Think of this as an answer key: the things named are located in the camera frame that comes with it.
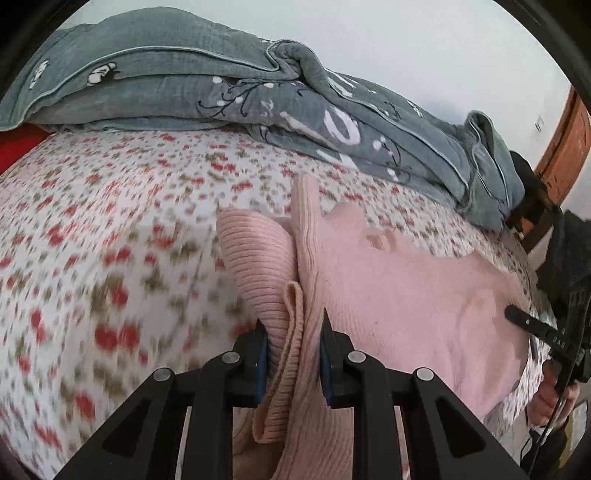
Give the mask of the person's right hand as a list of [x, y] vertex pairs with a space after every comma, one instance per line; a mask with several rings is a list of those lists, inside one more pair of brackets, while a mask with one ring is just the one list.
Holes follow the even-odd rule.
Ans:
[[575, 383], [569, 386], [563, 395], [558, 394], [555, 389], [558, 367], [559, 364], [553, 360], [547, 360], [543, 364], [543, 379], [526, 408], [528, 424], [530, 426], [546, 426], [550, 422], [552, 413], [558, 402], [561, 399], [565, 399], [563, 409], [556, 416], [556, 423], [554, 425], [556, 429], [559, 429], [565, 424], [575, 407], [580, 396], [580, 385]]

